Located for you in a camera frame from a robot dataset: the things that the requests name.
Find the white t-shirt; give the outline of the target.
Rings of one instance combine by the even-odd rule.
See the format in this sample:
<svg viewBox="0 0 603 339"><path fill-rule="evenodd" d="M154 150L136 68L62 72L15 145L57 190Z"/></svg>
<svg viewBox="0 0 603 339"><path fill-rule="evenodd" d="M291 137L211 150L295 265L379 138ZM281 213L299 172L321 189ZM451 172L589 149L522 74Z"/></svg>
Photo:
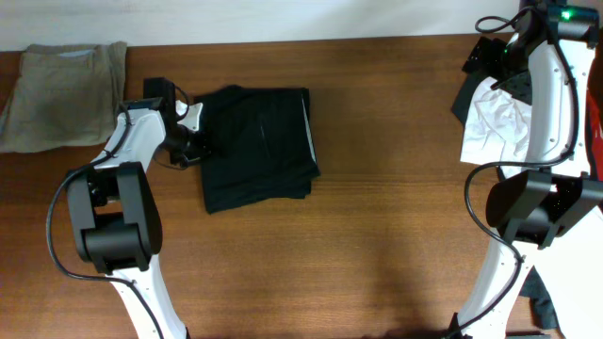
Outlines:
<svg viewBox="0 0 603 339"><path fill-rule="evenodd" d="M464 127L461 160L523 160L530 138L531 108L497 89L478 86ZM596 207L575 231L536 262L565 338L602 336L602 212Z"/></svg>

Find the black shorts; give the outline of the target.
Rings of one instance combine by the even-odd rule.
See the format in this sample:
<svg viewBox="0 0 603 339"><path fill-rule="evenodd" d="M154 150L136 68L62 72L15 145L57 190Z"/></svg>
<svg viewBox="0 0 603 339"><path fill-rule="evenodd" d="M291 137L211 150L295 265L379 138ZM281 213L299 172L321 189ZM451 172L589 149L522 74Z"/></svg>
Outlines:
<svg viewBox="0 0 603 339"><path fill-rule="evenodd" d="M211 152L201 164L207 213L311 193L320 170L309 89L231 85L194 101Z"/></svg>

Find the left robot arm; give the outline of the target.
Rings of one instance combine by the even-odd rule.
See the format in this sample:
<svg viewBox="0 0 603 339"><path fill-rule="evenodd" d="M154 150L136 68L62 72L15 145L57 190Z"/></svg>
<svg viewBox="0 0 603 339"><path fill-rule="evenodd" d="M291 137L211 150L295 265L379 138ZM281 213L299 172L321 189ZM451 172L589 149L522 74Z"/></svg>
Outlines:
<svg viewBox="0 0 603 339"><path fill-rule="evenodd" d="M158 151L186 170L208 157L200 106L180 109L182 90L172 81L147 78L140 100L118 106L116 128L102 152L70 171L59 191L67 196L76 251L96 275L64 275L110 283L140 338L187 338L171 303L159 253L162 223L146 171Z"/></svg>

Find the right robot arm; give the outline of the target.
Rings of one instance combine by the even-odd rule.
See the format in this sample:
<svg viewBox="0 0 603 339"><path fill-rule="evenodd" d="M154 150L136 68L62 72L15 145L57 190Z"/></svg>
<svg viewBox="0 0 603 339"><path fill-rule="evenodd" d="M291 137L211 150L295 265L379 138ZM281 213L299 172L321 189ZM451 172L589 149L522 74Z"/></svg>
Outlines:
<svg viewBox="0 0 603 339"><path fill-rule="evenodd" d="M480 85L530 106L527 153L517 174L496 183L477 219L490 242L469 299L449 338L504 338L531 272L551 297L567 338L602 334L602 184L589 139L587 89L598 44L595 8L524 1L501 20L503 41L482 29L464 64L456 103L473 108Z"/></svg>

